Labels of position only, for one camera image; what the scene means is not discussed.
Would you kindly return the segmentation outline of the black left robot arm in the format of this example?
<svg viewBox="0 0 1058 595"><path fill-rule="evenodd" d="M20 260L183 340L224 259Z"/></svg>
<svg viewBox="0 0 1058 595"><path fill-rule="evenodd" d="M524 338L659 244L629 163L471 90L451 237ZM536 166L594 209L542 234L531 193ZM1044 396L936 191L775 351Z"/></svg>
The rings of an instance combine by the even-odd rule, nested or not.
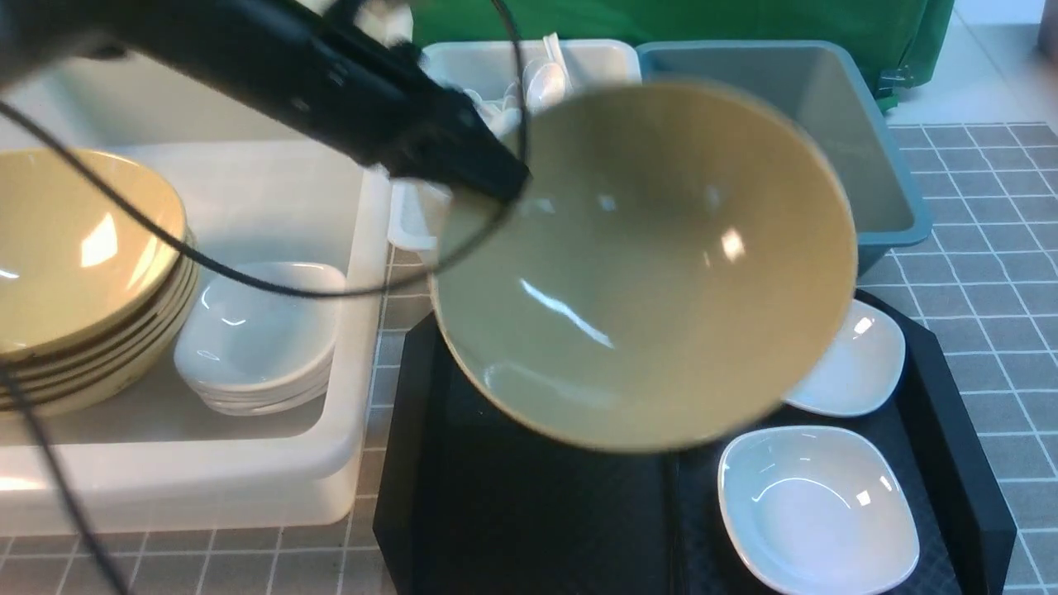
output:
<svg viewBox="0 0 1058 595"><path fill-rule="evenodd" d="M398 179L511 201L528 166L412 46L382 46L296 1L4 1L2 86L133 50Z"/></svg>

